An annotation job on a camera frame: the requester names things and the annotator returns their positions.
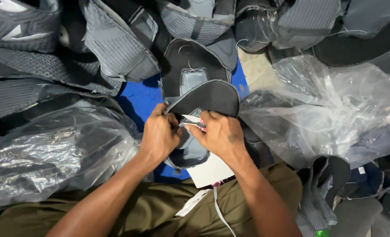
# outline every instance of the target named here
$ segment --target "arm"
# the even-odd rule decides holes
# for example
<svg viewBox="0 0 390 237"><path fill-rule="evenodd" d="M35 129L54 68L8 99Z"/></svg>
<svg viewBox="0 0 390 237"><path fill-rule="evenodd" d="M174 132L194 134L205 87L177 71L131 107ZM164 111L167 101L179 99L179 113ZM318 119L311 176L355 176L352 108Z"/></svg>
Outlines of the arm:
<svg viewBox="0 0 390 237"><path fill-rule="evenodd" d="M46 235L46 237L105 237L119 213L145 175L154 170L179 144L181 130L173 114L158 104L144 127L140 151L107 182L78 202Z"/></svg>
<svg viewBox="0 0 390 237"><path fill-rule="evenodd" d="M191 125L187 125L187 129L202 146L218 155L233 170L258 235L301 237L286 203L256 168L246 151L239 121L208 111L202 113L201 119L206 125L206 133Z"/></svg>

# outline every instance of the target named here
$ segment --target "tattoo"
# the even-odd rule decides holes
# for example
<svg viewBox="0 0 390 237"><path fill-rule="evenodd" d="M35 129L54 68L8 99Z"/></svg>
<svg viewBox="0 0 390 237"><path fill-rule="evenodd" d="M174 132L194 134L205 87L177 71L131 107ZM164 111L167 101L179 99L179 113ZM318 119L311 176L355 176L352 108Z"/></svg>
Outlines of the tattoo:
<svg viewBox="0 0 390 237"><path fill-rule="evenodd" d="M229 139L230 143L233 143L234 141L236 141L236 137L233 134L230 134L228 139Z"/></svg>

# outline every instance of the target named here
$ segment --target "small scissors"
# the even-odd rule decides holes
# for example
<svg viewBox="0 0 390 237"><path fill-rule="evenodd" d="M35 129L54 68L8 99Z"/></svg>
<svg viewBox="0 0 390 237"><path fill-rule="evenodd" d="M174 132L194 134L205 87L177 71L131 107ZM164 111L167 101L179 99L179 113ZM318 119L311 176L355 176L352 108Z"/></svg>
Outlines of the small scissors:
<svg viewBox="0 0 390 237"><path fill-rule="evenodd" d="M206 126L204 123L201 122L201 119L196 117L196 116L192 116L192 115L185 115L183 114L182 116L184 116L185 118L187 118L189 120L189 122L183 122L184 124L191 124L191 125L195 125L197 127L199 127L202 131L206 131Z"/></svg>

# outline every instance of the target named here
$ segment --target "white strap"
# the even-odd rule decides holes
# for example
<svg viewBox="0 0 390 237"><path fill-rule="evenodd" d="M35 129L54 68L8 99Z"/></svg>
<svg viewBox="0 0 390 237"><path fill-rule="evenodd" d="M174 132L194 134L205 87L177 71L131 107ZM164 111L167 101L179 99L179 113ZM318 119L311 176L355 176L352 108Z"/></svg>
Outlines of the white strap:
<svg viewBox="0 0 390 237"><path fill-rule="evenodd" d="M222 214L221 211L220 211L219 205L218 205L218 203L217 203L217 187L214 187L214 203L215 203L216 210L217 210L217 213L219 214L220 219L221 219L221 220L223 221L223 223L230 229L230 231L232 232L233 236L236 237L236 233L235 233L234 230L230 227L230 225L226 222L226 220L225 220L224 217L223 217L223 214Z"/></svg>

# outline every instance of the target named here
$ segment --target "blue tarp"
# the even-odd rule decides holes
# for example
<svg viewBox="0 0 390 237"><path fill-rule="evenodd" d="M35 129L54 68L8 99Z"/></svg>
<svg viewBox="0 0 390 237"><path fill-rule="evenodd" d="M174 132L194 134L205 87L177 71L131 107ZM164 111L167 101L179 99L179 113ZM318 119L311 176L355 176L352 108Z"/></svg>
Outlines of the blue tarp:
<svg viewBox="0 0 390 237"><path fill-rule="evenodd" d="M154 107L163 102L158 84L159 80L160 75L156 75L141 83L124 83L122 93L116 97L126 115L135 121L140 132L143 132L144 122L150 116ZM249 94L249 91L246 90L248 86L239 59L233 72L232 84L238 90L240 97ZM154 170L154 177L156 182L176 183L189 178L189 174L186 170L181 170L179 173L172 167L161 163Z"/></svg>

